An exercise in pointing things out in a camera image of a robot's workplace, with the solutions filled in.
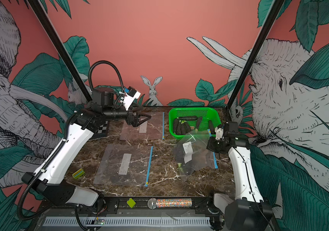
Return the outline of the dark purple eggplant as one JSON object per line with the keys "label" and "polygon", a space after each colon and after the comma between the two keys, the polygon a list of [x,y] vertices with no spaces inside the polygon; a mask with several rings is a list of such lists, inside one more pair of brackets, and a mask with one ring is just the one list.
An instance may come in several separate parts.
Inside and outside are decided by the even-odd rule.
{"label": "dark purple eggplant", "polygon": [[184,170],[182,163],[178,163],[178,170],[181,176],[186,176],[186,171]]}

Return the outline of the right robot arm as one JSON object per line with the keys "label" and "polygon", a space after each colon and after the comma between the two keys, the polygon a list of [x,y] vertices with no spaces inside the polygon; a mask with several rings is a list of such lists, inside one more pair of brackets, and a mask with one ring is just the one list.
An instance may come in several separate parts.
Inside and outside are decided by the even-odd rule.
{"label": "right robot arm", "polygon": [[216,193],[213,204],[224,215],[230,231],[264,231],[273,217],[272,207],[265,202],[255,179],[251,163],[251,146],[238,132],[236,122],[226,122],[215,129],[207,149],[229,156],[235,179],[235,199]]}

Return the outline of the sprinkle-filled cylinder tube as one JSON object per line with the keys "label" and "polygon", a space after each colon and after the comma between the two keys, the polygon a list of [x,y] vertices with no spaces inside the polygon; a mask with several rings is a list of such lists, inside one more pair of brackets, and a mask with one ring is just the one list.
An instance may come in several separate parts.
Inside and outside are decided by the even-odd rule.
{"label": "sprinkle-filled cylinder tube", "polygon": [[156,208],[191,208],[192,199],[191,198],[162,198],[156,199],[151,198],[147,202],[149,209]]}

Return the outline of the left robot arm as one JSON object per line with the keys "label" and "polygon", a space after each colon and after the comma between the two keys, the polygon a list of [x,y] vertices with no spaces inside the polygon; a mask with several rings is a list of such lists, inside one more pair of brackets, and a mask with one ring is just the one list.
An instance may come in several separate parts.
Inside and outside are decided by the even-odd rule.
{"label": "left robot arm", "polygon": [[132,104],[140,98],[140,92],[132,87],[124,88],[119,99],[123,106],[114,107],[114,90],[97,88],[92,91],[88,108],[75,112],[66,122],[64,137],[52,154],[34,172],[27,172],[22,181],[55,205],[80,204],[93,207],[98,192],[78,187],[64,180],[66,172],[85,143],[110,120],[125,120],[138,127],[151,116],[134,111]]}

